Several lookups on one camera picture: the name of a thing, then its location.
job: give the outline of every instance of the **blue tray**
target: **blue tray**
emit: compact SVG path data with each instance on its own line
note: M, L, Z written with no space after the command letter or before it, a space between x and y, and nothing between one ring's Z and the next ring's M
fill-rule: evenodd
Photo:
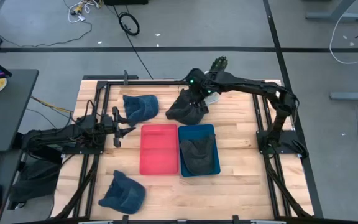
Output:
M214 126L212 124L180 126L178 128L179 144L182 142L182 140L199 140L205 138L207 135L210 134L215 134ZM213 145L213 156L214 156L213 170L208 175L216 175L221 172L221 166L219 164L219 157L218 157L218 148L216 147L216 140ZM191 172L189 172L189 170L187 169L181 150L180 150L180 170L181 170L181 175L184 177L196 176Z

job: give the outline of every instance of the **wooden tabletop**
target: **wooden tabletop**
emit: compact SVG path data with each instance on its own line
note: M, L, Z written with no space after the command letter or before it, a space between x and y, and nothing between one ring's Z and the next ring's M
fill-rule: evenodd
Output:
M86 101L94 99L97 82L81 82L75 117L84 115ZM236 91L223 93L217 103L209 105L209 113L201 121L201 124L214 126L221 165L219 175L182 177L180 174L139 174L141 126L168 123L181 126L182 124L168 120L165 116L166 110L179 95L178 90L176 85L111 87L107 114L112 115L112 107L117 106L121 115L125 117L123 95L154 94L158 98L160 111L155 118L137 124L137 129L121 139L122 147L119 149L113 146L114 136L107 136L106 148L99 160L91 219L120 220L124 215L98 205L98 201L104 197L113 180L115 170L122 171L146 188L145 202L136 214L130 215L131 220L230 220L233 215L239 215L240 219L245 220L273 218L264 160L257 149L257 122L251 94ZM265 116L262 117L266 128ZM291 129L289 119L285 127ZM313 214L300 159L295 154L281 154L280 158L287 188L305 211ZM83 156L77 155L63 166L55 192L52 216L63 209L77 189L82 160ZM276 191L280 214L283 215L281 194L277 187ZM87 193L88 190L83 195L82 205L86 203ZM85 206L82 206L81 215L84 214L84 210Z

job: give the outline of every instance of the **concrete floor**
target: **concrete floor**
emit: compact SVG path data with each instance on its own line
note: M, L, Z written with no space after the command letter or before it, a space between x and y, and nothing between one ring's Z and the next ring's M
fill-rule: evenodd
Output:
M331 10L338 1L270 0L282 47L328 47L334 23L305 20L305 12ZM273 47L262 1L150 0L129 6L140 22L136 47L237 46ZM358 1L349 12L358 12ZM85 14L93 24L83 39L54 47L129 47L114 15L105 7ZM0 34L17 44L40 44L78 37L86 24L70 24L62 1L6 0L0 12ZM340 24L333 47L358 47L358 23ZM3 47L16 47L4 43ZM228 71L244 78L281 79L274 52L140 52L154 78L182 78L193 67L207 69L218 56L229 58ZM336 54L345 61L358 53ZM358 140L354 102L332 101L330 91L358 91L358 64L342 65L329 53L284 53L325 218L358 220ZM83 75L120 75L124 69L140 78L147 73L133 52L1 53L6 68L40 71L33 95L73 109ZM66 118L31 101L29 108L63 126ZM39 115L26 112L20 131L50 128ZM2 223L43 220L51 197L29 201L4 212Z

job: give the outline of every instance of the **white cable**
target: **white cable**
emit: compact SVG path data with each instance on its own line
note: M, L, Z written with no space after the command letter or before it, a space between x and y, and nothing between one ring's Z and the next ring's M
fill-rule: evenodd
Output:
M340 18L338 19L338 21L337 21L336 24L335 24L335 27L334 27L334 30L333 30L333 35L331 36L331 41L329 42L329 51L331 52L331 55L333 55L333 57L335 58L335 60L336 60L337 62L342 63L342 64L344 64L344 65L353 65L353 64L358 63L358 62L343 62L343 61L339 60L338 58L335 57L335 55L334 55L334 53L333 53L333 50L332 50L332 48L331 48L331 46L332 46L332 44L333 44L333 39L334 39L334 34L335 34L336 27L338 26L339 21L342 19L343 15L344 15L345 13L346 13L346 12L344 12L344 13L340 16Z
M74 4L74 5L70 6L70 7L68 8L68 21L69 21L69 22L71 22L71 23L76 23L76 22L80 22L80 21L81 21L81 19L77 19L76 21L71 21L71 20L70 20L71 9L72 9L74 6L77 6L77 5L81 4L81 3L82 3L82 1L80 1L80 2L77 3L77 4ZM90 3L90 2L87 2L87 3L85 3L85 5L84 5L84 7L83 7L83 8L85 9L85 12L86 12L87 14L89 14L89 13L91 12L91 9L90 9L89 6L94 6L94 4L92 4L92 3Z

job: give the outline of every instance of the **plastic tray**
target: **plastic tray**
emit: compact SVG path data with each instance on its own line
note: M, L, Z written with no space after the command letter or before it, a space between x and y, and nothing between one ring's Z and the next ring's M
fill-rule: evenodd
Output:
M178 126L146 124L140 137L140 174L178 174Z
M203 139L207 135L215 134L214 126L212 124L192 125L192 126L180 126L178 128L179 142L182 140L198 140ZM216 175L221 172L221 166L219 164L218 147L216 146L216 140L213 145L214 155L214 167L211 173L208 175ZM181 175L184 177L194 177L196 175L189 172L186 167L183 155L180 151L180 170Z

